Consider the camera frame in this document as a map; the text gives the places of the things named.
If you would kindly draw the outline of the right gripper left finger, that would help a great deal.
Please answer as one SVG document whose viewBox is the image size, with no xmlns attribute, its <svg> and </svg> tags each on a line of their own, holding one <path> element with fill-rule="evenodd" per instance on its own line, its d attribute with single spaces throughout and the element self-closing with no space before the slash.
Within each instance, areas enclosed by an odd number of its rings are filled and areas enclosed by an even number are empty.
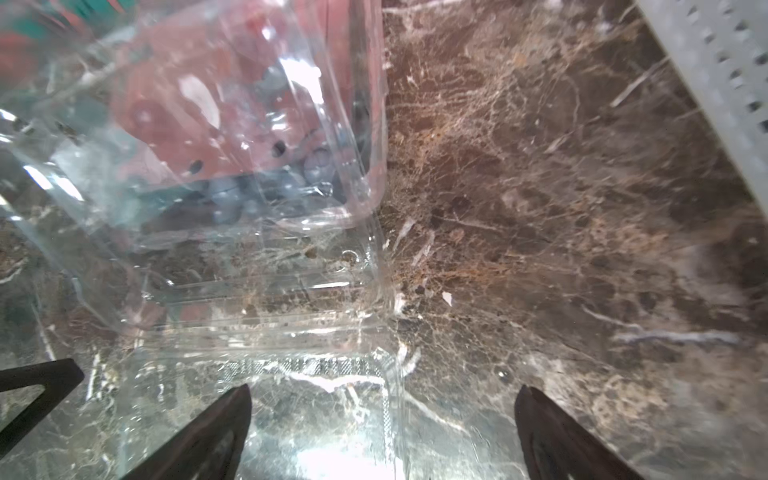
<svg viewBox="0 0 768 480">
<path fill-rule="evenodd" d="M 248 436 L 251 414 L 249 386 L 234 387 L 125 477 L 233 480 Z"/>
</svg>

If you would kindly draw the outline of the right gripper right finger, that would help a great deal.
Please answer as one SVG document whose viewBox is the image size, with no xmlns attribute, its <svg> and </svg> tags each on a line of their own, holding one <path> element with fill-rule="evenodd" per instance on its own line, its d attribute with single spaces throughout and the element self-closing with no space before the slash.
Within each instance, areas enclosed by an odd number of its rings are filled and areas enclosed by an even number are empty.
<svg viewBox="0 0 768 480">
<path fill-rule="evenodd" d="M 514 418 L 531 479 L 642 480 L 541 390 L 524 385 Z"/>
</svg>

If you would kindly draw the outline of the clear clamshell container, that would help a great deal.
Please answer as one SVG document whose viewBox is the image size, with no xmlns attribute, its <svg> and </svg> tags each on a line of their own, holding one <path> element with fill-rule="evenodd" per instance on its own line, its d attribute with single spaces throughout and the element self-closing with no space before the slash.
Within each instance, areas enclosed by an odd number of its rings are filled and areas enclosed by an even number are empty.
<svg viewBox="0 0 768 480">
<path fill-rule="evenodd" d="M 34 127 L 1 115 L 6 235 L 33 256 L 1 271 L 1 365 L 70 358 L 82 382 L 1 461 L 5 479 L 118 479 L 226 391 L 252 414 L 240 479 L 403 479 L 401 363 L 374 217 L 297 232 L 139 244 L 111 254 L 12 149 Z"/>
<path fill-rule="evenodd" d="M 90 42 L 58 50 L 30 104 L 42 163 L 79 215 L 145 248 L 267 225 L 312 232 L 371 216 L 386 187 L 376 1 L 77 1 Z M 281 168 L 320 147 L 345 204 L 143 233 L 146 192 Z"/>
</svg>

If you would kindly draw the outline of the white plastic perforated basket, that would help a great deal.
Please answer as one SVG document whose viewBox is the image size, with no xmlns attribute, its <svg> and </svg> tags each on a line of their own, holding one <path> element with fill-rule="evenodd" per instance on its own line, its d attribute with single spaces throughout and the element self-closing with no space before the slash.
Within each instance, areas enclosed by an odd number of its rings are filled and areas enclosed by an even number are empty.
<svg viewBox="0 0 768 480">
<path fill-rule="evenodd" d="M 767 3 L 636 3 L 762 211 L 767 210 Z"/>
</svg>

